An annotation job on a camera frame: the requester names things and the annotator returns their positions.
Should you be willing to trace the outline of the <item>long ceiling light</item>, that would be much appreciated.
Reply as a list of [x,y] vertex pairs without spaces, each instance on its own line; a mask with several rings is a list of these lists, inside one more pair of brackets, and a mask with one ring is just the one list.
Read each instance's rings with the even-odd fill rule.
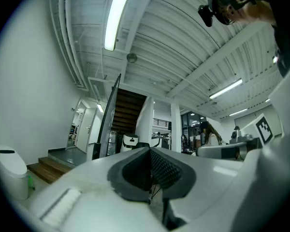
[[235,113],[231,113],[231,114],[229,114],[229,116],[234,116],[234,115],[237,115],[237,114],[243,113],[243,112],[245,112],[245,111],[247,111],[247,108],[245,108],[245,109],[243,109],[243,110],[240,110],[240,111],[238,111],[238,112],[235,112]]
[[223,88],[223,89],[221,89],[221,90],[215,92],[214,94],[210,95],[209,98],[212,100],[212,99],[214,99],[214,98],[216,98],[216,97],[218,97],[218,96],[220,96],[220,95],[222,95],[222,94],[228,92],[229,90],[231,90],[231,89],[233,89],[233,88],[235,88],[235,87],[241,85],[242,82],[243,82],[243,80],[240,78],[240,79],[234,81],[233,83],[229,84],[229,85],[226,86],[225,88]]
[[114,51],[122,14],[128,0],[112,0],[106,24],[104,49]]

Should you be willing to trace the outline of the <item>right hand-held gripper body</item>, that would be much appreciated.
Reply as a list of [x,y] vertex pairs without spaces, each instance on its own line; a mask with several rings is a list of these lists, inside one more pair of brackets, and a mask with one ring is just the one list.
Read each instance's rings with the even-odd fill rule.
[[240,130],[232,133],[230,144],[239,148],[239,155],[244,159],[249,151],[262,149],[272,141],[274,135],[264,113]]

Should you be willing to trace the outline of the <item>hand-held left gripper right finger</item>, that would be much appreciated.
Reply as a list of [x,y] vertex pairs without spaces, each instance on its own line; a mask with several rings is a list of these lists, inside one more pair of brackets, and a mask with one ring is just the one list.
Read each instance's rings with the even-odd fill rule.
[[155,178],[162,187],[163,221],[152,229],[232,229],[241,203],[234,189],[246,162],[150,149]]

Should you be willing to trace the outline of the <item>white delivery robot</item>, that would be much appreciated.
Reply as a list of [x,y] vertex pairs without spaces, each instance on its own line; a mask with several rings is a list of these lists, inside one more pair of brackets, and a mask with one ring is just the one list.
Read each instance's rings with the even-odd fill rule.
[[138,136],[135,134],[124,134],[120,152],[132,150],[138,143]]

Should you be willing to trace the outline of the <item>black metal railing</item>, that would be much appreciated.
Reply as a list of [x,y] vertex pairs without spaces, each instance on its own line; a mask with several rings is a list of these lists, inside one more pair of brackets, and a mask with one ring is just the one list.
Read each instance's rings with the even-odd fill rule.
[[169,127],[169,121],[153,118],[153,127],[160,127],[160,128],[166,128]]

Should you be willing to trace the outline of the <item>wooden staircase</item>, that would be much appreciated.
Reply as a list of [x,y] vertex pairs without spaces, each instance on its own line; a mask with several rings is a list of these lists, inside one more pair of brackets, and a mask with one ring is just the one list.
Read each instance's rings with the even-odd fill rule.
[[134,134],[146,96],[118,89],[112,131],[119,135]]

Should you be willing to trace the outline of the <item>white door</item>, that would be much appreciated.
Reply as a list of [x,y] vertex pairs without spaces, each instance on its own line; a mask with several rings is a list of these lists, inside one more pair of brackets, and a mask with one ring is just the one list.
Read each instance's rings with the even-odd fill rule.
[[87,152],[88,141],[90,138],[90,130],[96,114],[96,108],[87,108],[82,118],[82,122],[77,133],[76,147]]

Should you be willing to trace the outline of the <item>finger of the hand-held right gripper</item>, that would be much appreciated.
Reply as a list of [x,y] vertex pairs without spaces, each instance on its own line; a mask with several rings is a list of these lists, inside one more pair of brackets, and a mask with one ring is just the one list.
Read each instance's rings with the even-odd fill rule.
[[239,153],[240,144],[219,146],[201,146],[197,149],[197,156],[210,159],[235,159]]

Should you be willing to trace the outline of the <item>white partition board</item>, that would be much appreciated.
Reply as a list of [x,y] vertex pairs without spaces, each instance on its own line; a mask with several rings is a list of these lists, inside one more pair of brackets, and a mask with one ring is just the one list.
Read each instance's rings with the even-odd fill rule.
[[120,79],[121,74],[119,74],[115,84],[112,86],[112,92],[110,94],[106,109],[103,114],[97,142],[93,145],[92,160],[104,158],[107,156],[109,137],[115,114],[116,98]]

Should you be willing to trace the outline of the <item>wooden step platform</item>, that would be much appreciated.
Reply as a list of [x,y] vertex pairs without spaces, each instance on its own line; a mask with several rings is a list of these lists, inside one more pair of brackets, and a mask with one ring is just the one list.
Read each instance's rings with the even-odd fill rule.
[[30,164],[27,168],[48,184],[54,183],[72,169],[50,157],[39,158],[37,163]]

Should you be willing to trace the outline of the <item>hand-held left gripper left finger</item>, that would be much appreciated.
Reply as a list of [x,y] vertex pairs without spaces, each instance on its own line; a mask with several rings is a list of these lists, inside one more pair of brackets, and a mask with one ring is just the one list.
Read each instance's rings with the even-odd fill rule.
[[41,191],[29,206],[38,232],[167,232],[149,195],[124,178],[147,147],[83,163]]

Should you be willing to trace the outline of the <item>white trash bin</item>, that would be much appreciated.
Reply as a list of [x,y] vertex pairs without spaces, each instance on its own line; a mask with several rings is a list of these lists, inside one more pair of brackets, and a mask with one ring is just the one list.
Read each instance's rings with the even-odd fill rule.
[[5,191],[17,200],[29,195],[27,166],[11,147],[0,145],[0,179]]

